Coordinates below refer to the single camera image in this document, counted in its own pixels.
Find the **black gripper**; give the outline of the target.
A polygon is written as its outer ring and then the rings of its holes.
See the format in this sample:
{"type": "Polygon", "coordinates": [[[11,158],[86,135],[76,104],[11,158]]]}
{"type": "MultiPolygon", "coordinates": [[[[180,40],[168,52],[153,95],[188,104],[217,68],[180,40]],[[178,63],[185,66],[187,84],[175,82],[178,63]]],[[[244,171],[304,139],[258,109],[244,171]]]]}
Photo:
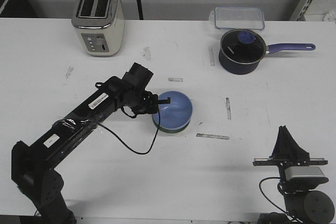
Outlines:
{"type": "Polygon", "coordinates": [[[291,166],[317,166],[327,165],[328,161],[324,158],[309,159],[309,153],[301,148],[286,126],[278,128],[278,135],[272,154],[269,158],[256,158],[253,161],[254,166],[276,166],[279,171],[279,191],[281,194],[295,194],[297,192],[305,192],[316,189],[319,185],[328,182],[328,178],[298,178],[287,181],[285,177],[285,169],[291,166]],[[281,157],[281,140],[282,149],[288,159],[280,159],[281,157]]]}
{"type": "Polygon", "coordinates": [[[171,98],[158,100],[158,95],[150,91],[144,91],[140,101],[132,107],[133,114],[156,114],[160,104],[170,104],[171,98]]]}

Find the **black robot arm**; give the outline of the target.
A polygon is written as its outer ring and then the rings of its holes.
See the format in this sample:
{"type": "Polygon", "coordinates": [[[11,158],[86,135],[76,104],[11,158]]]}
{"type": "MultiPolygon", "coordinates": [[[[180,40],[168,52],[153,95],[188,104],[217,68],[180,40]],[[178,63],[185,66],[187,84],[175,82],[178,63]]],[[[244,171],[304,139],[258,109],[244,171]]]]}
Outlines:
{"type": "Polygon", "coordinates": [[[18,189],[28,197],[39,217],[33,223],[76,223],[61,194],[64,181],[55,167],[63,161],[89,134],[117,110],[129,107],[131,118],[139,114],[156,114],[160,104],[169,104],[170,98],[160,100],[146,91],[153,73],[138,63],[122,78],[113,76],[95,84],[97,90],[32,145],[17,142],[12,149],[11,178],[18,189]]]}
{"type": "Polygon", "coordinates": [[[277,190],[285,208],[279,213],[261,213],[258,223],[331,223],[335,207],[318,185],[329,180],[321,170],[325,158],[312,158],[293,139],[285,126],[280,126],[274,150],[268,158],[256,158],[254,166],[276,166],[277,190]]]}

